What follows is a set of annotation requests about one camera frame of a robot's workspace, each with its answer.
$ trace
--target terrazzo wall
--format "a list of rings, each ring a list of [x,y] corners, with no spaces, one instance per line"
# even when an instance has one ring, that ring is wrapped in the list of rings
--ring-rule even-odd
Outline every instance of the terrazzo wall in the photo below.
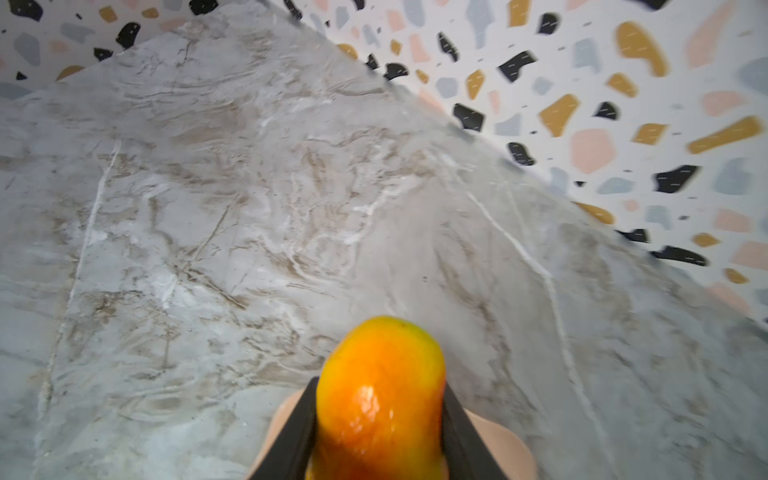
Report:
[[[0,100],[43,88],[217,7],[217,0],[5,0]]]
[[[8,0],[0,99],[217,0]],[[768,325],[768,0],[275,0]]]

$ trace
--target mango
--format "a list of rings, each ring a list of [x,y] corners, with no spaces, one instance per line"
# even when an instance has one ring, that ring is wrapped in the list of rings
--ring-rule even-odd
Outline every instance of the mango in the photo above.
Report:
[[[326,361],[306,478],[448,478],[440,447],[445,360],[413,323],[377,316]]]

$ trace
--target marble surface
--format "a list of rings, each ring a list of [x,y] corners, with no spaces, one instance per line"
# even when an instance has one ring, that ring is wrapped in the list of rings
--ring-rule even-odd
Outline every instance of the marble surface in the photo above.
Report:
[[[3,478],[241,478],[368,316],[540,478],[766,478],[768,338],[282,13],[0,112]]]

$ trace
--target mango skin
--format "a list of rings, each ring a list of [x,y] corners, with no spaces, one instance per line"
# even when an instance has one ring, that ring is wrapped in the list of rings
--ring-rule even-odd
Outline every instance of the mango skin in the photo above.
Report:
[[[440,448],[445,359],[403,319],[357,326],[326,361],[317,385],[313,480],[447,478]]]

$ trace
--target black holder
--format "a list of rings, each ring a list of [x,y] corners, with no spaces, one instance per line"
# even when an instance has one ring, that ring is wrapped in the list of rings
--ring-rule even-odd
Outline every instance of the black holder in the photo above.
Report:
[[[315,444],[318,380],[314,377],[307,384],[272,448],[247,480],[304,480]],[[507,479],[447,384],[442,397],[441,437],[449,480]]]

